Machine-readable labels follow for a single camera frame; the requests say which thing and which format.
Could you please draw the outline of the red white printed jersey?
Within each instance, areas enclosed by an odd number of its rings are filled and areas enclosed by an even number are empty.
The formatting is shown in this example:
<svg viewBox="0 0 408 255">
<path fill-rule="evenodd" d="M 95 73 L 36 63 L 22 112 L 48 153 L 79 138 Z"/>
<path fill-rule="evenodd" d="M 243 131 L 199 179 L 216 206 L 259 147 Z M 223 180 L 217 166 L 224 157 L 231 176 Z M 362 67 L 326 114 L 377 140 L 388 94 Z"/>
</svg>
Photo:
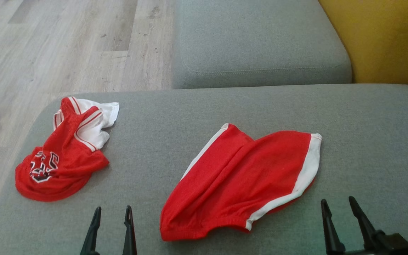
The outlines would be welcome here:
<svg viewBox="0 0 408 255">
<path fill-rule="evenodd" d="M 24 197 L 54 202 L 74 195 L 109 165 L 102 148 L 118 118 L 117 102 L 64 97 L 52 118 L 52 133 L 16 166 L 15 186 Z"/>
</svg>

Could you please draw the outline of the red shorts with white stripe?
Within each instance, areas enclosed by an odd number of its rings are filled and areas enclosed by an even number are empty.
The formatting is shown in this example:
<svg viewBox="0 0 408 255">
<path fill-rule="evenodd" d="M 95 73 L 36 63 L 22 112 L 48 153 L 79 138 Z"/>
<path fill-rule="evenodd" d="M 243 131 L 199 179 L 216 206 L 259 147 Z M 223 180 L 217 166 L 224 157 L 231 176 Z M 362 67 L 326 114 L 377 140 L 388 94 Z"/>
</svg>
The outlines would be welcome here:
<svg viewBox="0 0 408 255">
<path fill-rule="evenodd" d="M 319 169 L 322 135 L 278 131 L 254 140 L 225 123 L 188 165 L 160 214 L 165 242 L 201 239 L 255 221 L 300 198 Z"/>
</svg>

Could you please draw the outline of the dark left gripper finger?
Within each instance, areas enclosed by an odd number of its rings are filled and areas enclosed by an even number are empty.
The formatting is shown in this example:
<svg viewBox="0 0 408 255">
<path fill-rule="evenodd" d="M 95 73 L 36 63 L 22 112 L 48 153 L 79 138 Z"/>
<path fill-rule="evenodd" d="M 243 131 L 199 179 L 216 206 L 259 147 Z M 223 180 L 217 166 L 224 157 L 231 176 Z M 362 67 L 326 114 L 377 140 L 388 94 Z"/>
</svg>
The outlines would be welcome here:
<svg viewBox="0 0 408 255">
<path fill-rule="evenodd" d="M 126 234 L 124 239 L 123 255 L 137 255 L 135 228 L 131 206 L 127 205 L 124 225 Z"/>
<path fill-rule="evenodd" d="M 80 255 L 100 255 L 96 251 L 97 233 L 101 222 L 101 207 L 97 207 L 87 231 Z"/>
</svg>

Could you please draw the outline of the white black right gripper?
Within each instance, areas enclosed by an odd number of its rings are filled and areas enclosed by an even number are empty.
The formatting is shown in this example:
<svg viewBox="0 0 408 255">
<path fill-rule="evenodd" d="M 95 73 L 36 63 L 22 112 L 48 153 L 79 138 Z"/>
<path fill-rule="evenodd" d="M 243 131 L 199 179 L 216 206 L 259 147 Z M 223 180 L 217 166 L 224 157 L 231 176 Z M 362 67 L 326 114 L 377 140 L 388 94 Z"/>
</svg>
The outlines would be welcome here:
<svg viewBox="0 0 408 255">
<path fill-rule="evenodd" d="M 348 198 L 353 215 L 358 220 L 358 225 L 364 240 L 365 250 L 346 251 L 344 244 L 340 241 L 332 221 L 332 213 L 326 199 L 321 200 L 324 243 L 327 255 L 375 255 L 381 249 L 379 236 L 385 235 L 384 231 L 373 227 L 358 202 L 353 196 Z"/>
</svg>

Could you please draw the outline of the large grey sofa seat cushion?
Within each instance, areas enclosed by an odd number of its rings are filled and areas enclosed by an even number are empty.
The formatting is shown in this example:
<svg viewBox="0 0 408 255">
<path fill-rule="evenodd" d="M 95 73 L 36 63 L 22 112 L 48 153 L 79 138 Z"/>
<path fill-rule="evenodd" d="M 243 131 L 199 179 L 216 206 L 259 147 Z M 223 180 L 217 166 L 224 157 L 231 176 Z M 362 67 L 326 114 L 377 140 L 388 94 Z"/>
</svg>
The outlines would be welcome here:
<svg viewBox="0 0 408 255">
<path fill-rule="evenodd" d="M 58 202 L 22 197 L 9 174 L 0 194 L 0 255 L 79 255 L 95 209 L 96 249 L 123 252 L 131 205 L 139 255 L 325 255 L 326 199 L 347 250 L 363 246 L 348 196 L 377 229 L 408 241 L 408 85 L 337 84 L 79 94 L 118 102 L 104 147 L 109 168 Z M 212 231 L 164 242 L 160 212 L 189 163 L 224 123 L 254 139 L 278 130 L 319 133 L 321 164 L 298 201 L 256 222 L 250 233 Z"/>
</svg>

